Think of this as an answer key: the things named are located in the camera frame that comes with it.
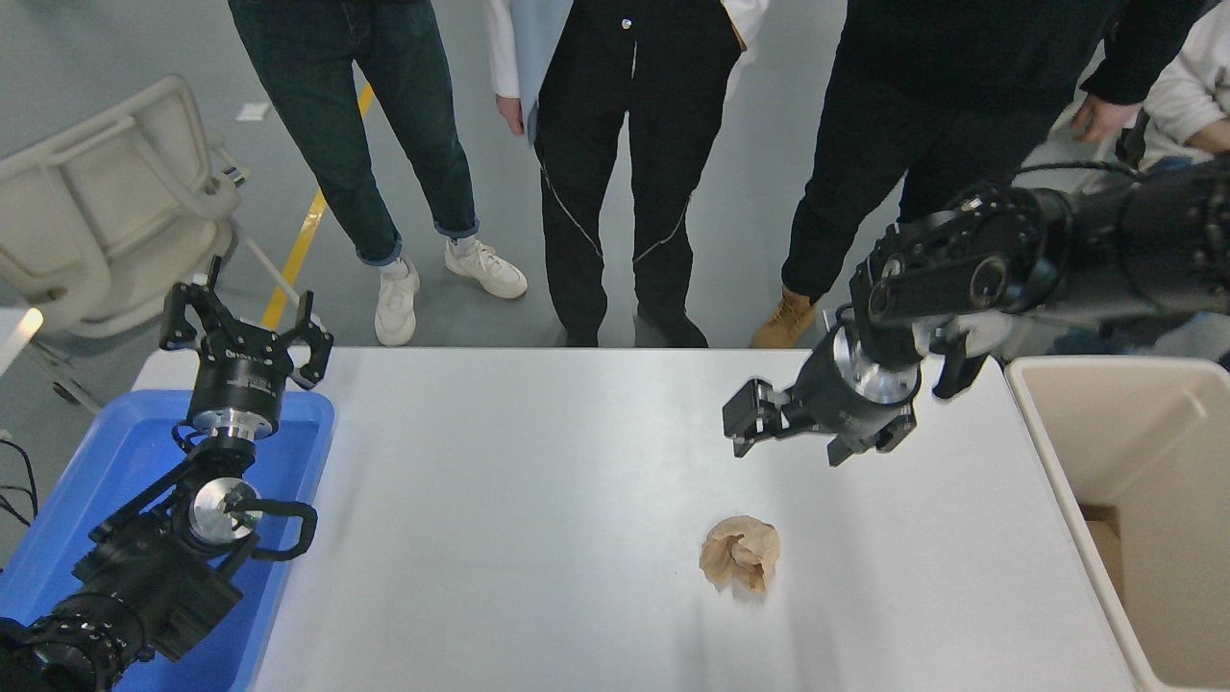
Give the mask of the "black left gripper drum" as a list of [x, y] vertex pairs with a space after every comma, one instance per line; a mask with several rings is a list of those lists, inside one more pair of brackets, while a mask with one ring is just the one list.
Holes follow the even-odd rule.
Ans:
[[285, 382], [293, 363], [280, 336], [229, 321], [205, 328], [188, 420], [219, 425], [228, 411], [251, 413], [262, 425], [280, 424]]

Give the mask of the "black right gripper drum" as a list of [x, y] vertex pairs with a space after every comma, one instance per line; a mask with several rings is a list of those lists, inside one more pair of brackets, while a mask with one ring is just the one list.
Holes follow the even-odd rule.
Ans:
[[827, 338], [792, 386], [792, 399], [822, 429], [871, 439], [903, 415], [914, 398], [914, 366], [877, 363], [857, 338]]

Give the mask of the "person's left hand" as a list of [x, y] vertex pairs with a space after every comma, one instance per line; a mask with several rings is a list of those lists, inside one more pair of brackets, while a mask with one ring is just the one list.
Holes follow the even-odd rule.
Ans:
[[1085, 95], [1070, 122], [1073, 140], [1101, 143], [1116, 139], [1121, 130], [1133, 124], [1143, 104], [1112, 104], [1095, 93]]

